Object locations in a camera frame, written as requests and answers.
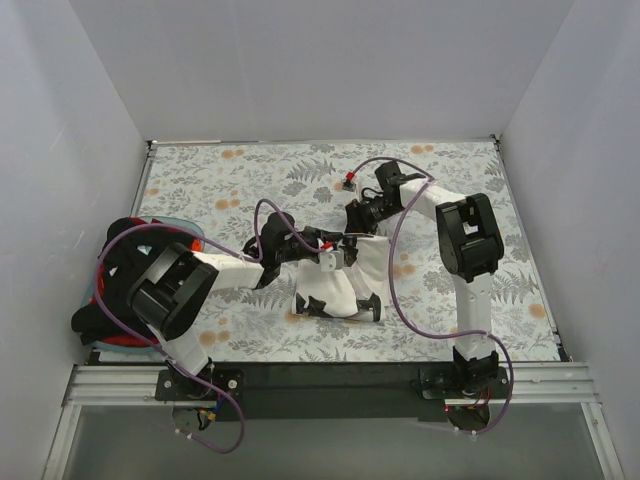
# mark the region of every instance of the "metal bar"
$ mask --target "metal bar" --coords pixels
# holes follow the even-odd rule
[[[195,402],[165,403],[154,399],[158,373],[165,368],[161,365],[76,367],[68,390],[67,405],[195,405]],[[584,363],[516,363],[514,370],[513,403],[598,401],[593,381]],[[492,400],[496,404],[502,401]],[[461,402],[465,401],[446,400],[449,405]]]
[[[589,433],[591,434],[598,460],[600,460],[604,478],[607,480],[623,479],[622,467],[602,415],[602,405],[599,403],[583,403],[582,411],[587,427],[589,427]]]
[[[134,197],[133,205],[131,206],[132,217],[138,215],[138,211],[140,210],[140,204],[142,203],[142,197],[144,197],[144,191],[147,188],[147,180],[149,179],[151,165],[153,164],[153,159],[156,157],[156,153],[158,153],[158,142],[152,140],[149,142],[147,158],[144,161],[144,166],[140,173],[140,181],[138,182],[138,189],[136,190],[136,196]]]
[[[527,247],[527,252],[529,253],[529,257],[531,258],[531,267],[533,268],[533,274],[536,276],[536,279],[538,280],[538,287],[540,288],[540,296],[542,297],[542,303],[544,304],[544,308],[547,312],[547,319],[549,320],[549,324],[551,325],[551,330],[553,330],[554,333],[557,333],[558,325],[556,324],[556,321],[553,318],[553,313],[551,313],[551,308],[549,307],[549,302],[547,300],[547,293],[544,290],[544,285],[542,284],[542,279],[540,278],[540,271],[538,270],[538,266],[536,265],[536,259],[533,257],[533,252],[531,251],[531,245],[529,244],[529,240],[527,239],[527,233],[524,229],[524,224],[522,223],[522,217],[520,216],[520,212],[518,211],[518,207],[516,205],[516,199],[513,196],[513,190],[511,189],[511,185],[509,184],[509,177],[507,177],[507,171],[504,168],[504,161],[502,159],[502,153],[499,148],[496,148],[496,154],[498,155],[498,165],[500,166],[500,171],[502,172],[502,176],[504,177],[505,183],[507,184],[507,190],[509,191],[509,196],[511,197],[513,210],[516,212],[516,219],[518,220],[518,226],[520,227],[520,230],[522,230],[522,238],[524,239],[525,246]]]
[[[73,446],[73,438],[78,429],[78,421],[82,406],[67,405],[63,407],[60,421],[56,434],[53,437],[49,458],[44,467],[42,480],[60,480],[64,475],[67,467],[71,447]]]
[[[178,147],[178,146],[200,146],[200,145],[247,145],[252,143],[258,143],[261,145],[278,145],[283,143],[288,144],[312,144],[320,145],[325,143],[331,144],[375,144],[375,143],[484,143],[493,142],[492,137],[480,137],[480,138],[468,138],[468,139],[434,139],[434,138],[404,138],[404,139],[371,139],[371,138],[352,138],[347,140],[185,140],[185,141],[157,141],[157,145],[160,147]]]

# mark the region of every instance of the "table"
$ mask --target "table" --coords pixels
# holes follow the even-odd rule
[[[553,321],[492,142],[161,145],[138,214],[193,221],[209,238],[236,249],[253,235],[254,205],[263,197],[291,213],[298,228],[340,230],[346,224],[344,205],[354,195],[342,191],[341,179],[374,156],[413,162],[452,191],[489,196],[505,243],[494,282],[494,333],[515,361],[559,360]],[[365,185],[376,186],[374,169],[368,165],[359,174]],[[261,211],[261,222],[269,213]],[[408,317],[423,330],[454,331],[455,295],[440,262],[435,224],[410,213],[394,263]],[[200,343],[215,361],[451,359],[451,342],[414,335],[391,307],[381,324],[294,315],[294,285],[295,266],[284,265],[277,281],[263,290],[213,292],[195,324]]]

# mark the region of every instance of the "aluminum frame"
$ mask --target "aluminum frame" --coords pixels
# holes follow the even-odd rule
[[[152,366],[80,366],[71,376],[65,406],[43,480],[62,479],[73,445],[73,439],[84,406],[204,406],[202,402],[158,402],[155,390],[163,365]],[[522,362],[514,364],[514,404],[579,403],[582,406],[600,466],[605,479],[623,479],[602,406],[588,366],[579,362]],[[495,399],[499,404],[504,400]],[[447,399],[447,405],[460,404]]]
[[[140,172],[140,181],[138,182],[138,188],[136,189],[136,196],[133,198],[133,204],[131,205],[132,217],[135,217],[140,210],[142,197],[144,196],[144,191],[147,188],[151,165],[153,164],[153,159],[156,157],[156,153],[158,153],[158,142],[152,140],[149,142],[149,146],[147,147],[147,158],[144,160],[144,166],[142,167],[142,172]]]

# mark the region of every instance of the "teal object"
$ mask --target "teal object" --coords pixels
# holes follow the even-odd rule
[[[151,222],[151,220],[156,219],[162,223],[166,223],[167,225],[174,225],[176,227],[180,227],[180,228],[184,228],[186,230],[189,230],[193,233],[195,233],[196,235],[200,235],[202,237],[204,237],[204,232],[202,231],[202,229],[196,225],[195,223],[189,221],[189,220],[182,220],[180,218],[172,218],[172,217],[162,217],[162,216],[142,216],[142,217],[138,217],[142,220],[144,220],[145,222],[149,223]],[[82,299],[82,303],[81,303],[81,307],[84,307],[85,305],[89,304],[89,300],[91,299],[91,297],[93,296],[93,279],[91,279],[91,281],[89,282],[89,287],[87,288],[87,291],[85,292],[84,298]],[[117,352],[117,353],[135,353],[135,354],[140,354],[140,355],[147,355],[150,353],[155,352],[155,350],[151,347],[146,347],[146,348],[140,348],[140,347],[121,347],[119,345],[110,345],[108,343],[104,343],[104,342],[93,342],[91,344],[91,346],[93,348],[97,348],[98,350],[102,350],[104,352]]]

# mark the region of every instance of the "glass panel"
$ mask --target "glass panel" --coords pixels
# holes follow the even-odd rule
[[[195,412],[176,419],[197,423]],[[502,425],[475,441],[418,425],[255,420],[239,450],[218,455],[175,434],[170,408],[85,407],[65,478],[602,478],[580,405],[512,405]],[[205,434],[229,444],[237,429],[220,422]]]

